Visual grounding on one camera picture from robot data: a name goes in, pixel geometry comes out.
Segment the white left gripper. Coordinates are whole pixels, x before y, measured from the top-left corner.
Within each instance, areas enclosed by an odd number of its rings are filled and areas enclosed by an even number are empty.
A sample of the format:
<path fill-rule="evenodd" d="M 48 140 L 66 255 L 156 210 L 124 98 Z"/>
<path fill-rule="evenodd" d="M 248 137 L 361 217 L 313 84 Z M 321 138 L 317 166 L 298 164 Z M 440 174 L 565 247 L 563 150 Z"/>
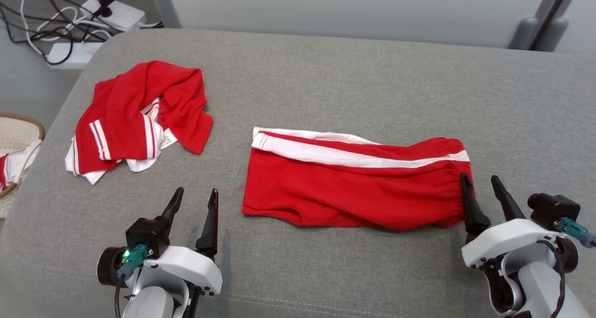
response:
<path fill-rule="evenodd" d="M 180 210 L 184 188 L 178 187 L 161 214 L 163 221 L 173 223 Z M 187 247 L 169 246 L 158 259 L 147 259 L 140 269 L 140 290 L 158 286 L 164 290 L 189 296 L 186 282 L 202 288 L 207 295 L 219 295 L 222 289 L 221 270 L 214 261 L 218 248 L 219 191 L 213 189 L 207 203 L 207 217 L 196 251 Z"/>

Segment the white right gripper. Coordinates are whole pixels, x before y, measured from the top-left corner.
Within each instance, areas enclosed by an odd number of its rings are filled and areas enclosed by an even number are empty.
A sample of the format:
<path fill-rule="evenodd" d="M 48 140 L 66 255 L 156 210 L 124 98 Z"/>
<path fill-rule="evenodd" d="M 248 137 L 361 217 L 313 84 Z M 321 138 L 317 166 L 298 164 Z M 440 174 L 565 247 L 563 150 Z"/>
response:
<path fill-rule="evenodd" d="M 475 190 L 466 172 L 460 175 L 461 195 L 464 208 L 464 223 L 467 237 L 477 237 L 462 247 L 462 257 L 467 267 L 479 266 L 482 260 L 534 244 L 545 236 L 565 238 L 565 233 L 547 230 L 525 215 L 502 184 L 497 175 L 490 178 L 494 195 L 501 204 L 507 222 L 490 227 L 491 222 L 482 212 L 475 198 Z"/>

